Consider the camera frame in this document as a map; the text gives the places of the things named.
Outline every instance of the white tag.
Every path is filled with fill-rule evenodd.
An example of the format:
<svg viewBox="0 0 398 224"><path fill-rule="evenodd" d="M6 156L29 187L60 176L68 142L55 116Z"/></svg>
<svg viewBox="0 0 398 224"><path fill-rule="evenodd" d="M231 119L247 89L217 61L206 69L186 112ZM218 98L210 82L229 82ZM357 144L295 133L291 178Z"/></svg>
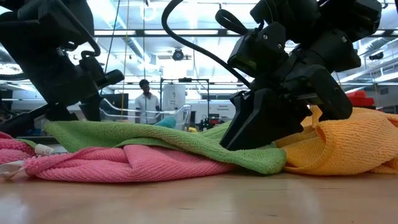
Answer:
<svg viewBox="0 0 398 224"><path fill-rule="evenodd" d="M54 149L42 144L38 144L35 147L35 153L41 156L49 156L53 153Z"/></svg>
<svg viewBox="0 0 398 224"><path fill-rule="evenodd" d="M0 177L4 179L11 179L20 171L25 170L24 161L9 162L0 165Z"/></svg>

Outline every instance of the person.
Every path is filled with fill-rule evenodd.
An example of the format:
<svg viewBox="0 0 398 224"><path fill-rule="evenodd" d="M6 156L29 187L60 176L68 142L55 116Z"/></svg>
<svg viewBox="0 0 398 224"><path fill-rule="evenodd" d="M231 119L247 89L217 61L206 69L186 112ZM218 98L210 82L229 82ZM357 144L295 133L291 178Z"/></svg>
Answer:
<svg viewBox="0 0 398 224"><path fill-rule="evenodd" d="M143 111L160 111L159 100L155 95L150 92L149 82L143 79L139 82L139 87L141 88L143 93L136 98L136 109ZM136 118L137 124L155 124L157 122L157 119L155 118L156 113L137 112L136 116L141 117Z"/></svg>

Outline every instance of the yellow towel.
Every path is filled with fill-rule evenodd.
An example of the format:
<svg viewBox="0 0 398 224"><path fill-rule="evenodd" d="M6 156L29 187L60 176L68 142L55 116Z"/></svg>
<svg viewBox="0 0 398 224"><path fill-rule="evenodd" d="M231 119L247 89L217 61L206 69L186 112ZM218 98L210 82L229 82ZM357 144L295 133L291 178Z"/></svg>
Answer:
<svg viewBox="0 0 398 224"><path fill-rule="evenodd" d="M304 132L278 140L285 150L285 171L310 175L350 175L362 172L398 174L398 115L354 108L347 120L318 122L313 116Z"/></svg>

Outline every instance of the table surface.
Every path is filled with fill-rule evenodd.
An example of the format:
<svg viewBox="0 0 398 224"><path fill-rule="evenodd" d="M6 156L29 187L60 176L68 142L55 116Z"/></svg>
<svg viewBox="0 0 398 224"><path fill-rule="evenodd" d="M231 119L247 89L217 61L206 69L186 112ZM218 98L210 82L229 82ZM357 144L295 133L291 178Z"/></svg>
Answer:
<svg viewBox="0 0 398 224"><path fill-rule="evenodd" d="M144 184L0 180L0 223L395 223L398 176L223 174Z"/></svg>

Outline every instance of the machine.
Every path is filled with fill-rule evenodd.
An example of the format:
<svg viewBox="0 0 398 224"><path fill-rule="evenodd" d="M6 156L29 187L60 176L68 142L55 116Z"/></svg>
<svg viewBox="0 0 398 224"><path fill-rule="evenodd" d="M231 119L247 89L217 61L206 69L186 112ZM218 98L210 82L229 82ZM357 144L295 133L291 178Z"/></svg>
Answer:
<svg viewBox="0 0 398 224"><path fill-rule="evenodd" d="M183 0L171 0L162 15L165 31L230 71L249 91L231 98L236 115L220 144L229 150L253 149L303 131L300 124L317 105L320 120L347 119L352 105L331 73L361 65L353 42L377 31L381 4L376 0L261 0L250 15L259 27L247 29L220 9L216 20L240 34L225 63L209 51L179 37L167 24ZM286 53L285 43L298 46ZM249 83L234 68L254 78Z"/></svg>
<svg viewBox="0 0 398 224"><path fill-rule="evenodd" d="M98 90L124 76L119 70L105 74L95 58L101 51L92 38L93 15L87 2L0 0L0 6L12 11L0 15L0 43L24 72L16 79L29 79L47 102L0 124L0 131L18 136L43 115L51 121L77 119L67 106L78 102L86 119L99 121L102 98ZM79 65L72 64L68 51L86 42L93 51L83 51ZM0 75L0 79L13 77Z"/></svg>

